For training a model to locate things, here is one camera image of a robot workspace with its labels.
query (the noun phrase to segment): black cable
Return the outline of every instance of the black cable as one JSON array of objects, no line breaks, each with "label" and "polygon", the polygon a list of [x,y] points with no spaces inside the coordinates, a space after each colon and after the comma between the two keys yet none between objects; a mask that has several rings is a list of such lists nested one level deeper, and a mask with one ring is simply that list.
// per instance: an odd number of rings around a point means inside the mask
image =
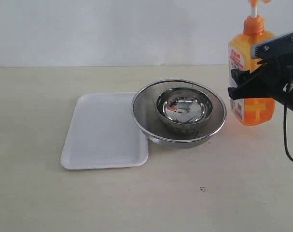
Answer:
[{"label": "black cable", "polygon": [[284,140],[284,145],[285,145],[285,152],[288,156],[288,158],[293,162],[293,158],[289,153],[288,150],[288,142],[287,142],[287,110],[288,110],[288,94],[290,92],[291,88],[291,81],[292,81],[292,68],[291,66],[287,66],[287,69],[289,70],[289,79],[287,83],[287,88],[286,88],[286,102],[284,104],[283,108],[283,140]]}]

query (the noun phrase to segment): beige table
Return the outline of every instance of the beige table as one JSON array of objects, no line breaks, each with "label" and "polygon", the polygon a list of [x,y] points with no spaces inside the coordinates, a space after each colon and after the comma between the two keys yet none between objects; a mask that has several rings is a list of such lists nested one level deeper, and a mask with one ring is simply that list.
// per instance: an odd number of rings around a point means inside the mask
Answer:
[{"label": "beige table", "polygon": [[[149,143],[141,167],[59,164],[80,95],[183,78],[212,88],[229,109],[227,76],[226,66],[0,68],[0,232],[293,232],[280,105],[256,127],[228,110],[222,131],[193,149]],[[288,130],[293,152],[292,113]]]}]

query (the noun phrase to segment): orange bottle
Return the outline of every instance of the orange bottle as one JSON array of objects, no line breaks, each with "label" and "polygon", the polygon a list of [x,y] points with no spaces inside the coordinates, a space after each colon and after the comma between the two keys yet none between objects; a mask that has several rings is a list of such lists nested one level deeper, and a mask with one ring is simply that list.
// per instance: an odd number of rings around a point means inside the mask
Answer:
[{"label": "orange bottle", "polygon": [[[232,69],[250,70],[253,72],[259,65],[259,59],[251,58],[251,47],[254,44],[268,40],[275,35],[265,31],[264,19],[257,15],[258,0],[251,2],[251,16],[244,22],[244,31],[229,43],[229,73],[230,86],[236,87],[231,76]],[[231,108],[235,116],[247,126],[254,126],[269,121],[274,113],[275,100],[272,98],[231,100]]]}]

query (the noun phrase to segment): orange pump head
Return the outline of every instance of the orange pump head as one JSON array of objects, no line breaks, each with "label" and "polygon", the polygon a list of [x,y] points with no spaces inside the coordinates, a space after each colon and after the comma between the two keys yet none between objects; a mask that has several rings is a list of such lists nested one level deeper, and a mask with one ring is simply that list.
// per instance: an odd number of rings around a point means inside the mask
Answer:
[{"label": "orange pump head", "polygon": [[[259,0],[248,0],[251,3],[251,15],[244,22],[244,34],[259,34],[264,31],[264,19],[258,15]],[[261,0],[264,3],[269,3],[271,0]]]}]

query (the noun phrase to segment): bottle label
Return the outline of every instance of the bottle label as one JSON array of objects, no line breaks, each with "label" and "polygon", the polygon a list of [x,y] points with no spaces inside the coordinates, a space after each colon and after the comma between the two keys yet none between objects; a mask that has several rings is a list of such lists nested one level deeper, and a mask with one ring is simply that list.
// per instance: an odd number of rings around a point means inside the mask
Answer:
[{"label": "bottle label", "polygon": [[[232,78],[231,70],[238,69],[245,70],[245,58],[244,56],[233,46],[229,47],[229,79],[230,87],[237,87],[235,80]],[[231,108],[234,114],[241,120],[244,120],[244,99],[232,100],[230,99]]]}]

